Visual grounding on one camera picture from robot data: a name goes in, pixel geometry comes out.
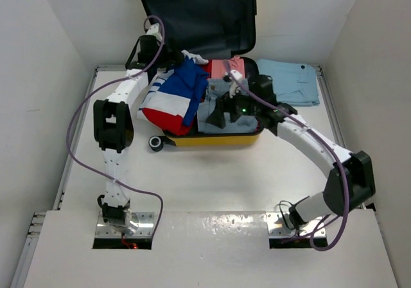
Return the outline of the light blue denim jeans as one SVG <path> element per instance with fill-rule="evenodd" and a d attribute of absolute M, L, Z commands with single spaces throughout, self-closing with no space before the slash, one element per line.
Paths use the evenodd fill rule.
<path fill-rule="evenodd" d="M 238 115 L 233 121 L 232 98 L 229 96 L 230 83 L 222 78 L 210 78 L 205 99 L 197 109 L 198 132 L 212 134 L 250 134 L 257 131 L 259 123 L 253 116 Z"/>

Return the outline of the pink cosmetic case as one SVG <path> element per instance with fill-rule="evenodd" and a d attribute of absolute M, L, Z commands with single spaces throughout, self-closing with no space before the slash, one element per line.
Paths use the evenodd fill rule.
<path fill-rule="evenodd" d="M 211 61 L 211 78 L 217 79 L 217 78 L 223 78 L 223 76 L 225 76 L 225 73 L 227 71 L 226 71 L 224 62 L 225 60 L 217 60 L 217 59 L 214 59 Z M 242 77 L 246 77 L 245 62 L 240 56 L 235 55 L 231 59 L 227 60 L 227 62 L 229 63 L 231 69 L 236 70 L 239 73 L 241 73 Z"/>

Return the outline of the red white blue shirt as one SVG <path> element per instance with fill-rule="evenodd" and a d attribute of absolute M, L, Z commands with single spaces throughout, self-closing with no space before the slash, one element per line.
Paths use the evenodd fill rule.
<path fill-rule="evenodd" d="M 176 136 L 184 136 L 192 128 L 209 78 L 204 70 L 207 59 L 186 50 L 182 54 L 181 64 L 157 75 L 137 110 L 137 118 Z"/>

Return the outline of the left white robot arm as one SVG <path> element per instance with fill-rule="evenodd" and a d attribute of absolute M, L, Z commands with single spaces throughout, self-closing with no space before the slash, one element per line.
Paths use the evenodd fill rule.
<path fill-rule="evenodd" d="M 125 63 L 125 80 L 106 99 L 96 100 L 93 105 L 94 139 L 103 152 L 109 176 L 98 204 L 104 221 L 117 227 L 126 226 L 130 217 L 130 197 L 119 182 L 125 177 L 128 147 L 134 139 L 131 107 L 159 68 L 184 61 L 175 38 L 168 39 L 162 48 L 160 45 L 154 35 L 140 36 Z"/>

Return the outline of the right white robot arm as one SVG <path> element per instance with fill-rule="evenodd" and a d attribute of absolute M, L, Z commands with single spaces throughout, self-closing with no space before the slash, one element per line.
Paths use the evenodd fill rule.
<path fill-rule="evenodd" d="M 317 217 L 343 217 L 376 193 L 372 160 L 366 152 L 354 153 L 337 145 L 311 127 L 290 104 L 278 101 L 271 76 L 257 75 L 245 82 L 241 78 L 236 70 L 224 75 L 229 90 L 216 99 L 206 122 L 222 129 L 226 114 L 231 122 L 252 116 L 262 128 L 303 153 L 327 178 L 323 191 L 290 206 L 288 218 L 293 229 Z"/>

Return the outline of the yellow suitcase with grey lining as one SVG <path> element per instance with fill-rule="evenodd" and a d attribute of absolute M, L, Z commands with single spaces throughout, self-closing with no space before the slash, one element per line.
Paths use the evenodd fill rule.
<path fill-rule="evenodd" d="M 227 60 L 240 56 L 245 62 L 245 75 L 242 82 L 260 75 L 257 64 L 247 58 L 256 43 L 256 0 L 141 0 L 143 8 L 150 17 L 158 17 L 163 40 L 160 48 L 170 38 L 175 38 L 179 49 L 200 55 L 209 61 L 204 70 L 211 78 L 211 61 L 225 60 L 226 71 L 232 70 Z M 157 75 L 167 69 L 158 69 L 152 81 L 146 86 L 149 90 Z M 257 140 L 263 128 L 250 134 L 212 134 L 198 132 L 197 114 L 193 126 L 184 136 L 176 136 L 162 130 L 160 136 L 149 139 L 150 148 L 158 152 L 165 145 L 177 147 L 196 147 L 199 145 L 249 145 Z"/>

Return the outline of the light blue folded shirt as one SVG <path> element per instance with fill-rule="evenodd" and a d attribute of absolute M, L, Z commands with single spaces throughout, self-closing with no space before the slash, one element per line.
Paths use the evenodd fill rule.
<path fill-rule="evenodd" d="M 317 73 L 308 64 L 259 59 L 259 73 L 273 80 L 273 91 L 279 102 L 292 106 L 310 107 L 320 104 Z"/>

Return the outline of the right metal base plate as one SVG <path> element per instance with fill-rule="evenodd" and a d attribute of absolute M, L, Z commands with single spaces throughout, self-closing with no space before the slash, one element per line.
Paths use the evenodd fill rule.
<path fill-rule="evenodd" d="M 317 224 L 322 220 L 322 217 L 317 217 L 307 224 L 303 224 L 299 229 L 295 229 L 289 219 L 288 212 L 281 213 L 280 211 L 266 212 L 268 236 L 270 239 L 284 240 L 296 237 L 308 239 Z"/>

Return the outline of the metal base plate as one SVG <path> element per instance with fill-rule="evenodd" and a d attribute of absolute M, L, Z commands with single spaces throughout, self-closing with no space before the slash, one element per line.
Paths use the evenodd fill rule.
<path fill-rule="evenodd" d="M 303 224 L 299 229 L 295 229 L 289 219 L 288 212 L 281 213 L 280 211 L 266 212 L 268 236 L 270 239 L 284 240 L 296 237 L 308 239 L 317 224 L 322 220 L 322 217 L 317 217 L 307 224 Z"/>
<path fill-rule="evenodd" d="M 126 212 L 125 220 L 106 219 L 99 213 L 94 236 L 98 239 L 150 239 L 155 223 L 150 212 Z"/>

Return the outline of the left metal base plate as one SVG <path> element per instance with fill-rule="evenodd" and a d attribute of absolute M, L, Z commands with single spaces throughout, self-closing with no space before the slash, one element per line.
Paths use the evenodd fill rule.
<path fill-rule="evenodd" d="M 150 239 L 155 223 L 150 212 L 126 212 L 125 220 L 106 219 L 99 213 L 94 236 L 98 239 Z"/>

